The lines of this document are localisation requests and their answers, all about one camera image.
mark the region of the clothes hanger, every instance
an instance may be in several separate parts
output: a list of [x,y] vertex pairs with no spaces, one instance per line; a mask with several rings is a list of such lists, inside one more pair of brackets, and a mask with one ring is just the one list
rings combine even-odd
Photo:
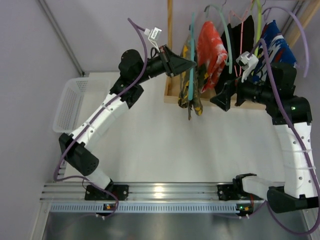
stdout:
[[229,74],[232,74],[233,59],[232,59],[231,41],[230,41],[228,26],[227,26],[224,14],[222,12],[222,9],[215,4],[209,4],[208,6],[205,7],[205,9],[204,9],[205,18],[206,19],[208,18],[210,7],[215,8],[219,12],[220,18],[222,20],[222,24],[223,24],[223,28],[224,28],[224,32],[225,32],[225,38],[226,38],[226,45],[228,48],[228,59],[227,59],[228,63],[226,63],[226,65],[229,66]]
[[[255,43],[257,43],[260,39],[261,29],[262,29],[262,7],[261,7],[260,0],[251,0],[251,15],[252,15],[252,9],[254,8],[254,5],[256,5],[258,8],[258,24],[256,28],[256,34],[255,34]],[[256,57],[258,56],[258,48],[255,49],[254,55]]]
[[[245,19],[247,17],[247,14],[249,12],[249,9],[250,8],[247,8],[243,14],[242,17],[238,16],[233,10],[231,10],[229,12],[229,16],[228,16],[228,20],[229,20],[229,24],[231,23],[231,20],[230,20],[230,14],[232,14],[234,17],[237,17],[240,21],[241,21],[241,35],[240,35],[240,55],[242,54],[242,43],[243,43],[243,33],[244,33],[244,22],[245,22]],[[238,77],[241,75],[242,73],[242,68],[240,67],[240,73],[238,74],[238,71],[237,71],[237,67],[236,65],[234,65],[234,70],[235,70],[235,76]]]
[[[190,45],[191,45],[191,54],[190,60],[195,60],[195,13],[192,13],[191,24],[190,24]],[[189,88],[188,88],[188,100],[191,101],[194,98],[194,74],[195,68],[191,68],[189,75]]]
[[293,18],[293,20],[295,21],[297,27],[300,30],[302,41],[303,41],[303,45],[304,45],[304,52],[305,52],[305,69],[304,69],[304,74],[303,74],[303,77],[305,78],[307,76],[307,74],[308,74],[310,62],[309,62],[308,42],[307,42],[307,38],[306,38],[306,34],[305,34],[305,31],[304,31],[304,28],[301,25],[301,23],[300,23],[299,19],[297,18],[297,16],[294,15],[292,11],[290,11],[289,9],[287,9],[285,7],[282,7],[282,6],[270,6],[270,7],[267,7],[265,10],[263,10],[262,14],[264,14],[267,10],[269,10],[269,13],[270,13],[271,9],[281,9],[281,10],[287,12]]

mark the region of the teal hanger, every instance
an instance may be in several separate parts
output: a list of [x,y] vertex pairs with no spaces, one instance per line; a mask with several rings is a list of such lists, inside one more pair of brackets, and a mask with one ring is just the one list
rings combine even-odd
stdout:
[[[195,61],[195,13],[192,13],[191,25],[190,25],[190,45],[191,55],[190,60]],[[191,101],[194,98],[194,74],[195,68],[191,68],[189,75],[189,88],[188,88],[188,100]]]
[[224,14],[223,14],[221,8],[218,7],[215,4],[209,4],[208,6],[205,7],[205,9],[204,9],[205,18],[206,19],[208,18],[209,8],[210,7],[215,8],[219,12],[220,18],[222,20],[222,24],[223,24],[223,28],[224,28],[224,32],[225,32],[225,38],[226,38],[226,45],[227,45],[227,48],[228,48],[228,59],[227,59],[228,62],[226,62],[226,65],[229,66],[229,74],[232,74],[232,71],[233,71],[233,69],[232,69],[233,68],[233,59],[232,59],[231,41],[230,41],[228,26],[227,26],[227,23],[226,23],[226,20],[225,20],[225,17],[224,17]]

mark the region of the table surface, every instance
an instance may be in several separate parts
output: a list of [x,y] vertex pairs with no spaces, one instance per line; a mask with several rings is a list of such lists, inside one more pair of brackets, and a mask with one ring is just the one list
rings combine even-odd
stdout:
[[[89,77],[113,84],[119,73]],[[189,121],[187,109],[164,103],[165,82],[162,74],[143,83],[140,99],[93,150],[114,182],[230,182],[245,173],[284,181],[280,142],[266,111],[204,107]],[[84,96],[79,124],[95,111],[92,99]],[[68,165],[65,177],[72,175],[79,172]]]

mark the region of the hanging garment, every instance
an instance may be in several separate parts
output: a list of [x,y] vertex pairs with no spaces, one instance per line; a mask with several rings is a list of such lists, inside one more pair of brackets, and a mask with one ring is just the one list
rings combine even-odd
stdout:
[[[181,56],[185,59],[190,60],[191,59],[191,35],[188,36],[186,39]],[[195,114],[200,116],[203,111],[203,106],[201,104],[200,100],[200,92],[199,92],[199,86],[198,86],[198,67],[196,66],[194,68],[194,74],[193,74],[193,98],[191,101],[188,100],[189,95],[189,83],[190,83],[190,69],[183,72],[180,75],[180,93],[178,96],[178,105],[185,109],[188,108],[188,119],[191,119],[191,111],[192,108],[194,109]]]
[[[271,63],[288,63],[294,68],[297,66],[297,60],[277,27],[275,20],[264,26],[261,38],[265,40]],[[253,71],[252,81],[254,83],[265,82],[267,79],[266,60],[261,44],[259,45],[258,59],[259,62]]]
[[[250,52],[254,46],[254,38],[255,38],[255,23],[253,17],[250,15],[244,22],[243,22],[243,33],[241,36],[241,25],[235,26],[234,28],[231,28],[231,24],[228,24],[228,31],[229,31],[229,36],[230,36],[230,41],[231,41],[231,49],[232,49],[232,59],[233,59],[233,66],[235,66],[238,69],[240,67],[236,63],[236,59],[241,55],[240,54],[240,40],[242,37],[242,53],[248,51]],[[227,46],[227,40],[226,40],[226,33],[224,32],[221,36],[223,45],[226,47]],[[220,75],[219,81],[214,87],[215,92],[218,94],[222,91],[224,84],[228,80],[235,79],[236,76],[236,71],[233,68],[232,74],[229,74],[228,69],[225,67]]]
[[201,29],[197,43],[197,64],[205,65],[207,79],[199,79],[199,89],[203,93],[213,89],[223,71],[228,53],[213,22],[206,21]]

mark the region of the white connector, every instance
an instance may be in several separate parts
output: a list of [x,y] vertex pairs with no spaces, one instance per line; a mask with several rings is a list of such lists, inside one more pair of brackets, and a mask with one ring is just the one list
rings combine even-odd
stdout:
[[158,47],[157,41],[159,39],[159,36],[161,34],[162,30],[158,27],[154,27],[153,29],[146,28],[144,30],[144,34],[148,36],[149,42],[160,52],[160,49]]
[[248,51],[242,53],[235,61],[240,65],[240,67],[244,70],[241,78],[241,82],[243,83],[247,80],[250,73],[256,68],[259,59]]

